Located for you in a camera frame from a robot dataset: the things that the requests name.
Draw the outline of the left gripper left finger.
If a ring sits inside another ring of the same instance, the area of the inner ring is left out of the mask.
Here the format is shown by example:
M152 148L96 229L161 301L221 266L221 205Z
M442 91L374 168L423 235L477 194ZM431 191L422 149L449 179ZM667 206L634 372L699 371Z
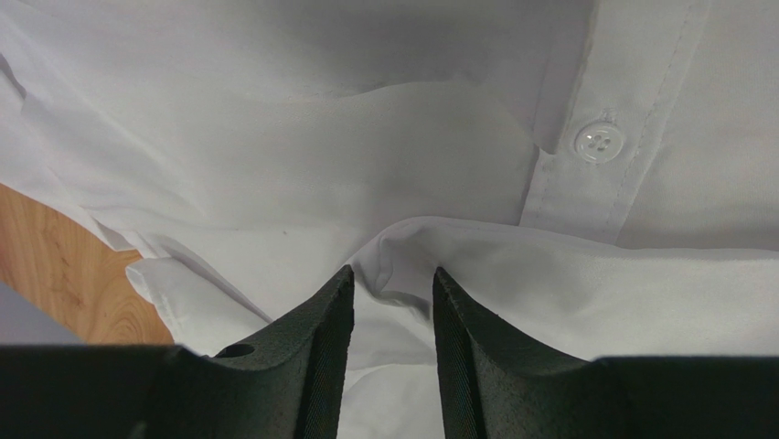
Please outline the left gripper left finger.
M333 438L354 273L214 356L181 346L1 350L4 438Z

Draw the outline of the white long sleeve shirt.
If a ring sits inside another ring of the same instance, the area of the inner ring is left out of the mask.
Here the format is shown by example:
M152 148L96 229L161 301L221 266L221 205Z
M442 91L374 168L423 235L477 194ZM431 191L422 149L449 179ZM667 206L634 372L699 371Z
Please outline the white long sleeve shirt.
M1 180L214 354L354 266L338 434L444 435L444 267L580 359L778 352L775 1L4 1Z

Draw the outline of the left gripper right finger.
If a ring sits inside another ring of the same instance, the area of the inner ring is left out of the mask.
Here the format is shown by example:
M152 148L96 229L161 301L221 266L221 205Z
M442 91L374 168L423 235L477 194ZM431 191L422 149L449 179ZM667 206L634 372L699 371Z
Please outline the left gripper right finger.
M775 357L577 359L432 281L449 438L775 438Z

